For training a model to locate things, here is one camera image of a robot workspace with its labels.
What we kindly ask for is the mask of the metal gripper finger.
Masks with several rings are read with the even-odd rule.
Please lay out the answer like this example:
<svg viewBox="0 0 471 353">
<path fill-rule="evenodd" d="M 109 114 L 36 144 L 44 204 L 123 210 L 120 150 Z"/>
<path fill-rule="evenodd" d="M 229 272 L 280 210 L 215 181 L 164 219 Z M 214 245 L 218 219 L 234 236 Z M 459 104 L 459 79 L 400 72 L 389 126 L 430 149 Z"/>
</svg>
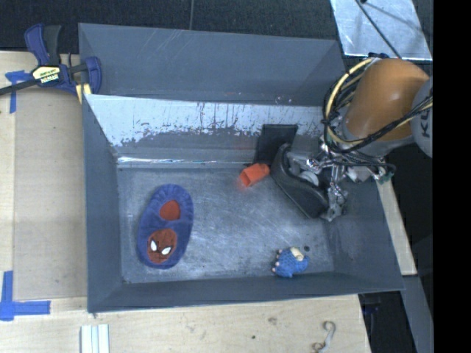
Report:
<svg viewBox="0 0 471 353">
<path fill-rule="evenodd" d="M 339 184 L 331 182 L 327 189 L 328 208 L 322 214 L 322 218 L 326 221 L 333 221 L 342 215 L 347 203 L 348 192 Z"/>
<path fill-rule="evenodd" d="M 322 167 L 314 158 L 304 153 L 289 151 L 286 155 L 290 171 L 321 171 Z"/>
</svg>

